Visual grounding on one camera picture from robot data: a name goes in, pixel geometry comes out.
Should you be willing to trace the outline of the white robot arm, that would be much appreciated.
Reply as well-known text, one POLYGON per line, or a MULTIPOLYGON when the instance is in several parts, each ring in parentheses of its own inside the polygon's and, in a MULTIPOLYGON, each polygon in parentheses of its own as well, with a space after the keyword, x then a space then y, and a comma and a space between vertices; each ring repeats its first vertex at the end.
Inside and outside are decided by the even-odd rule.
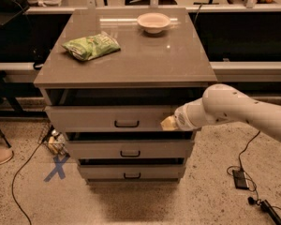
POLYGON ((222 83, 208 87, 202 98, 177 108, 161 127, 165 131, 193 131, 229 122, 246 123, 281 142, 281 106, 257 101, 222 83))

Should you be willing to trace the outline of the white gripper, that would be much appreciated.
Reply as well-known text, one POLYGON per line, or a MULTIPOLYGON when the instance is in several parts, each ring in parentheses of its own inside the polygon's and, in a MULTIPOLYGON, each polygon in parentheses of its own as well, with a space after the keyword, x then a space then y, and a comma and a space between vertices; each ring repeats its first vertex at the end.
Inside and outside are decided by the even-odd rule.
POLYGON ((201 109, 200 102, 186 103, 175 110, 174 116, 168 116, 160 125, 165 131, 174 131, 178 128, 184 131, 191 131, 201 128, 201 109))

